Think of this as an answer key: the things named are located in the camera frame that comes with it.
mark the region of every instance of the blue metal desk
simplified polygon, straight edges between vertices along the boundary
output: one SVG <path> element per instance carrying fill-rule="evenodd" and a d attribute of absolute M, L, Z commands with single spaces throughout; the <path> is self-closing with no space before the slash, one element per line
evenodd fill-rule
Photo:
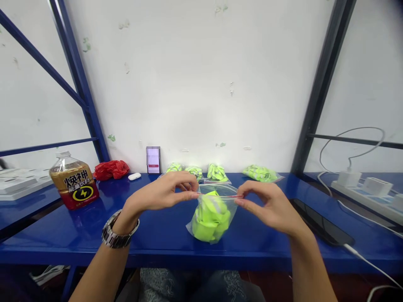
<path fill-rule="evenodd" d="M 356 239 L 365 258 L 389 274 L 403 271 L 403 240 L 387 230 L 354 216 L 338 203 L 292 174 L 278 182 L 288 198 L 298 198 Z M 235 187 L 248 179 L 228 173 Z M 155 180 L 142 175 L 133 182 L 125 177 L 99 183 L 100 199 L 76 211 L 64 206 L 0 245 L 0 263 L 65 264 L 87 266 L 101 244 L 101 228 L 122 208 L 134 191 Z M 254 194 L 248 198 L 261 203 Z M 133 238 L 128 267 L 166 267 L 291 271 L 288 239 L 238 208 L 232 224 L 215 245 L 194 239 L 185 228 L 197 201 L 180 203 L 162 211 L 147 211 Z M 326 267 L 332 273 L 377 273 L 343 248 L 319 241 Z"/>
<path fill-rule="evenodd" d="M 57 203 L 60 195 L 55 185 L 42 188 L 14 201 L 0 201 L 0 239 L 26 219 Z"/>

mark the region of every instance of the plastic bottle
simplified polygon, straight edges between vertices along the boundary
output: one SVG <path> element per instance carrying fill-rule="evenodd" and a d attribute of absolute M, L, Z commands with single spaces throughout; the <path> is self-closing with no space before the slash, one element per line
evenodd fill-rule
<path fill-rule="evenodd" d="M 69 210 L 82 208 L 99 197 L 89 166 L 70 156 L 69 151 L 56 152 L 59 160 L 49 171 L 59 194 Z"/>

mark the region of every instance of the plastic bag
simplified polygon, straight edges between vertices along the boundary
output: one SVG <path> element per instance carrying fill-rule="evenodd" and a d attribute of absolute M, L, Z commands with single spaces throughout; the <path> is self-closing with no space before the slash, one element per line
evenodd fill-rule
<path fill-rule="evenodd" d="M 182 171 L 183 167 L 180 163 L 171 163 L 171 165 L 169 165 L 167 171 L 165 173 L 171 172 L 171 171 Z"/>
<path fill-rule="evenodd" d="M 242 173 L 260 182 L 278 182 L 284 178 L 284 176 L 281 176 L 274 170 L 257 165 L 250 165 L 245 168 Z"/>
<path fill-rule="evenodd" d="M 188 171 L 189 173 L 193 174 L 196 176 L 197 180 L 204 180 L 205 178 L 203 177 L 203 172 L 202 169 L 198 166 L 188 166 L 186 167 L 185 171 Z"/>
<path fill-rule="evenodd" d="M 207 184 L 217 182 L 231 185 L 231 181 L 225 174 L 224 168 L 220 165 L 210 164 L 209 169 L 207 171 L 207 179 L 204 180 L 204 183 Z"/>
<path fill-rule="evenodd" d="M 234 202 L 242 195 L 227 184 L 199 185 L 199 201 L 192 220 L 186 225 L 189 233 L 198 240 L 217 243 L 229 228 L 238 205 Z"/>
<path fill-rule="evenodd" d="M 95 167 L 94 177 L 100 181 L 108 180 L 111 177 L 120 179 L 128 174 L 129 170 L 129 166 L 124 161 L 103 162 Z"/>

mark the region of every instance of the lightning bolt logo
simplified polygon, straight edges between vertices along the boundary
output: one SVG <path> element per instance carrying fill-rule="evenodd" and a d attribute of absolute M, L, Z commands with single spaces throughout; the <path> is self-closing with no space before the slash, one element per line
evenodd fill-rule
<path fill-rule="evenodd" d="M 91 186 L 83 186 L 80 189 L 74 191 L 73 199 L 75 201 L 84 201 L 90 198 L 94 194 L 94 189 Z"/>

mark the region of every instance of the bagged green item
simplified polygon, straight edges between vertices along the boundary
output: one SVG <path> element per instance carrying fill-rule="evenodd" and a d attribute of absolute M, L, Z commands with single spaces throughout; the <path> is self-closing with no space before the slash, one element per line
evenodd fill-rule
<path fill-rule="evenodd" d="M 188 171 L 189 173 L 193 174 L 196 176 L 197 180 L 203 179 L 203 172 L 202 169 L 198 166 L 189 166 L 186 167 L 185 171 Z"/>
<path fill-rule="evenodd" d="M 228 179 L 222 166 L 216 164 L 210 164 L 209 169 L 207 171 L 207 179 L 204 180 L 204 183 L 215 183 L 215 182 L 231 184 L 231 181 Z"/>
<path fill-rule="evenodd" d="M 257 165 L 250 165 L 242 173 L 260 182 L 278 182 L 284 178 L 273 170 Z"/>
<path fill-rule="evenodd" d="M 217 243 L 229 228 L 238 205 L 237 189 L 228 184 L 199 185 L 198 205 L 186 228 L 198 240 Z"/>
<path fill-rule="evenodd" d="M 171 163 L 171 165 L 168 167 L 167 171 L 165 173 L 171 172 L 171 171 L 182 171 L 183 167 L 179 163 Z"/>

